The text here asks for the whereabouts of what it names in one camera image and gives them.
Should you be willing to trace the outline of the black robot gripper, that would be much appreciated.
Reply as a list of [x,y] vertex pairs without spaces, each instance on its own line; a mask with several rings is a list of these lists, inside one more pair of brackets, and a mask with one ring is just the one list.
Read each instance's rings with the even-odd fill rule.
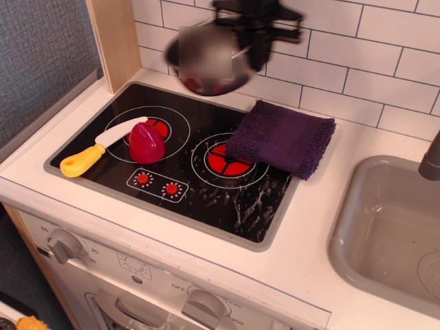
[[[273,41],[300,42],[303,15],[286,8],[280,1],[213,1],[215,22],[229,25],[242,45],[251,45],[250,64],[259,72],[269,60]],[[293,21],[297,25],[284,30],[275,21]]]

